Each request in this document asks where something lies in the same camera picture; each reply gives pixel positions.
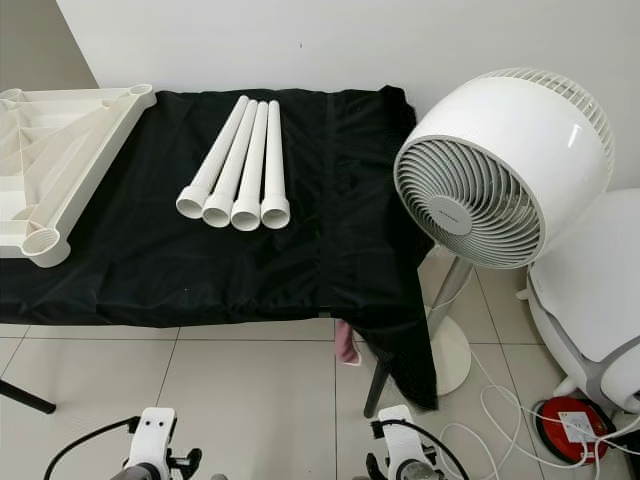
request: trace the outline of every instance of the pink towel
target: pink towel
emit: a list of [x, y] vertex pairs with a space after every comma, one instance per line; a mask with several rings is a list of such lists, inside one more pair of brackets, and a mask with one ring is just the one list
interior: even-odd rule
[[362, 356], [353, 339], [353, 328], [344, 320], [336, 321], [336, 358], [345, 365], [360, 366]]

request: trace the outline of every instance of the white plastic tray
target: white plastic tray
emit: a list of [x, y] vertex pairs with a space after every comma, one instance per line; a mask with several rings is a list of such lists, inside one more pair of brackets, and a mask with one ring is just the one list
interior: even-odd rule
[[151, 85], [0, 93], [0, 258], [52, 267], [69, 255], [71, 229], [155, 102]]

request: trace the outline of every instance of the tiled floor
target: tiled floor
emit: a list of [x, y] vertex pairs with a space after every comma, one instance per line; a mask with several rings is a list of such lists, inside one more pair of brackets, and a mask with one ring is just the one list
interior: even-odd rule
[[[435, 296], [449, 263], [432, 258], [420, 268], [426, 302]], [[478, 269], [450, 316], [463, 327], [493, 380], [530, 407], [550, 395], [562, 373], [541, 345], [526, 305], [515, 299], [523, 281], [521, 271]], [[172, 443], [176, 452], [204, 451], [195, 480], [209, 480], [214, 473], [230, 480], [364, 476], [367, 452], [379, 458], [385, 453], [384, 441], [373, 440], [362, 417], [375, 361], [361, 344], [361, 367], [336, 364], [333, 336], [328, 319], [164, 331], [0, 325], [0, 374], [58, 404], [54, 415], [45, 416], [0, 397], [0, 478], [38, 480], [69, 441], [153, 405], [179, 413]], [[464, 423], [499, 458], [508, 443], [479, 400], [488, 383], [474, 364], [462, 387], [441, 400], [438, 412], [414, 411], [415, 419], [436, 433], [449, 422]], [[389, 383], [381, 406], [402, 402]], [[506, 431], [513, 431], [517, 417], [502, 397], [488, 392], [487, 406]], [[472, 477], [490, 473], [488, 459], [469, 434], [451, 430], [444, 439]], [[90, 471], [111, 478], [129, 442], [124, 431], [92, 441], [63, 460], [53, 480], [81, 480]], [[552, 460], [526, 422], [518, 444]], [[501, 478], [582, 480], [592, 475], [589, 467], [561, 471], [514, 452]], [[624, 458], [609, 454], [601, 478], [630, 480]]]

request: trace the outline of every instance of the fan center cap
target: fan center cap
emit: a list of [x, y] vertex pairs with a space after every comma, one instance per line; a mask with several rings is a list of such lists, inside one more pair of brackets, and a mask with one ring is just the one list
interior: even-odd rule
[[453, 235], [466, 235], [471, 231], [471, 215], [465, 207], [449, 197], [435, 196], [427, 203], [433, 221]]

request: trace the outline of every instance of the black fabric cover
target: black fabric cover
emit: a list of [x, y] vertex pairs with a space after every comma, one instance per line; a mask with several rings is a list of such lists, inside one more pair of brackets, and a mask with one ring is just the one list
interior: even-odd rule
[[[282, 230], [214, 229], [175, 208], [240, 93], [280, 102], [291, 203]], [[330, 312], [393, 352], [399, 388], [436, 408], [416, 271], [432, 243], [392, 178], [415, 125], [402, 90], [157, 97], [71, 233], [71, 256], [51, 269], [0, 262], [0, 321], [178, 327]]]

